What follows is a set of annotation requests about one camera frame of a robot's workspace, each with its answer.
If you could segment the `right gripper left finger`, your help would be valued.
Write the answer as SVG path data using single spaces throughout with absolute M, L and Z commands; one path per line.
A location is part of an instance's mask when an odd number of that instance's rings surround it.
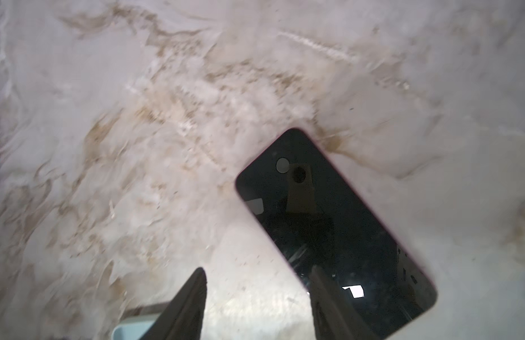
M 207 300 L 207 276 L 194 270 L 141 340 L 201 339 Z

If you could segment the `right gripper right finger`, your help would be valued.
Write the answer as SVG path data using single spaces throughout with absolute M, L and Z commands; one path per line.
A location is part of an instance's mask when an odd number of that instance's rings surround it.
M 379 339 L 353 306 L 346 292 L 337 286 L 319 266 L 309 274 L 309 297 L 317 340 Z

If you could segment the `light blue phone case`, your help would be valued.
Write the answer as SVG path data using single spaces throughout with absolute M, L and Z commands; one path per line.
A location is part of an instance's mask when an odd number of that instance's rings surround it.
M 139 340 L 147 333 L 158 318 L 159 314 L 128 317 L 113 329 L 111 340 Z

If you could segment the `black phone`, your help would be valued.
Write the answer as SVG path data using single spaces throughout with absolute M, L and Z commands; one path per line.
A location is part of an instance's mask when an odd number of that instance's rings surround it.
M 431 280 L 303 130 L 279 136 L 235 187 L 303 285 L 321 267 L 379 339 L 435 305 Z

